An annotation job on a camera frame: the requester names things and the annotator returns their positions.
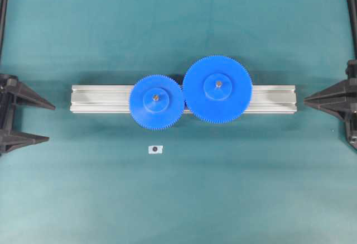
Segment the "spur gear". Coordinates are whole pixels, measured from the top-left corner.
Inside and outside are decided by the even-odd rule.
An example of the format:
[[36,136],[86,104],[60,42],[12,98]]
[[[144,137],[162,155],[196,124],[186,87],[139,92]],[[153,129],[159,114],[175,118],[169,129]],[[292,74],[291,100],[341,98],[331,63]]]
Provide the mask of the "spur gear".
[[140,126],[149,130],[171,127],[181,117],[184,106],[181,87],[164,75],[141,79],[130,93],[130,114]]
[[249,106],[253,89],[247,70],[225,56],[198,60],[187,71],[183,86],[187,107],[210,123],[238,118]]

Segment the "white sticker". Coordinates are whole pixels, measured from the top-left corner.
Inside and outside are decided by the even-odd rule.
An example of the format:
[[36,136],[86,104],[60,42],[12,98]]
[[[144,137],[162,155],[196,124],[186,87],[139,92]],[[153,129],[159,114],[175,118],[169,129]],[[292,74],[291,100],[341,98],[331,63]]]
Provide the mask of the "white sticker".
[[162,154],[162,145],[151,145],[149,146],[149,154]]

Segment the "black plastic bracket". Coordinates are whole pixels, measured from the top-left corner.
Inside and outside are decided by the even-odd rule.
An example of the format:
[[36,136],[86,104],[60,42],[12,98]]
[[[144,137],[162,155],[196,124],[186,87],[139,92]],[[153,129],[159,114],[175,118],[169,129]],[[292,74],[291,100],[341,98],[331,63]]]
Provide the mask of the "black plastic bracket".
[[[357,0],[347,0],[357,57]],[[348,61],[347,79],[304,99],[304,104],[331,114],[345,123],[346,139],[357,149],[357,60]]]
[[0,74],[0,154],[49,140],[48,137],[12,129],[16,106],[23,105],[55,109],[55,106],[20,82],[16,76]]

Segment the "small blue gear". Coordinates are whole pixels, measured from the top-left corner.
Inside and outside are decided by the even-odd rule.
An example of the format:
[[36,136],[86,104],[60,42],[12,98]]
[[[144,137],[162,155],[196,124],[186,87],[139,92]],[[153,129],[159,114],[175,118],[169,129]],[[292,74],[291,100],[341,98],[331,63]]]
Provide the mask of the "small blue gear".
[[129,99],[130,114],[142,127],[163,130],[184,112],[181,87],[164,75],[150,75],[135,84]]

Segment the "teal surface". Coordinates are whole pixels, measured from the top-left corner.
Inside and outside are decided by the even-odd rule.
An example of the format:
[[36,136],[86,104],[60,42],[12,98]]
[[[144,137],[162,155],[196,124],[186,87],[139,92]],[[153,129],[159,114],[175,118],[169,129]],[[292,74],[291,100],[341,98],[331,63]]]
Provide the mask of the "teal surface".
[[[72,84],[184,74],[212,54],[254,84],[297,85],[298,113],[152,132],[69,111]],[[346,0],[8,0],[1,71],[57,109],[17,112],[51,140],[0,157],[0,243],[355,243],[356,152],[302,104],[351,58]]]

